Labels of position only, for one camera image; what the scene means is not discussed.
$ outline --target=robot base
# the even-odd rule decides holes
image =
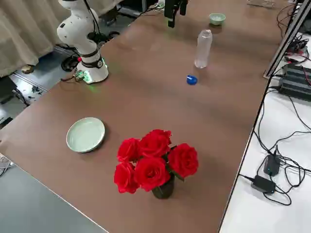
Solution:
[[[77,66],[76,76],[82,78],[87,84],[97,83],[105,80],[108,77],[108,67],[103,60],[103,66],[99,69],[97,67],[88,68],[81,62]]]

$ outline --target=red rose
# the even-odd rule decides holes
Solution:
[[[171,131],[152,130],[139,142],[140,153],[146,157],[161,157],[170,151]]]
[[[134,166],[131,163],[121,163],[116,166],[114,182],[120,193],[135,193],[139,188],[134,180]]]
[[[138,139],[130,138],[124,140],[118,151],[118,160],[120,162],[130,162],[139,158]]]
[[[168,159],[170,167],[183,178],[196,173],[199,167],[197,152],[187,143],[175,147]]]
[[[163,185],[170,179],[162,158],[142,158],[135,169],[135,180],[147,192]]]

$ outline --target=light green bowl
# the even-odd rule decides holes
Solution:
[[[212,13],[209,15],[209,21],[211,24],[218,26],[222,25],[225,20],[225,15],[221,13]]]

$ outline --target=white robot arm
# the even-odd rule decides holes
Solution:
[[[97,44],[88,38],[96,29],[94,20],[99,20],[96,12],[88,7],[86,0],[59,0],[59,3],[71,11],[71,16],[58,26],[57,34],[80,54],[82,61],[77,70],[84,74],[86,83],[103,81],[108,76],[107,66]]]

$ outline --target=curtain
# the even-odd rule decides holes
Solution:
[[[88,0],[98,15],[121,0]],[[59,40],[56,29],[68,16],[58,0],[0,0],[0,77],[36,65]]]

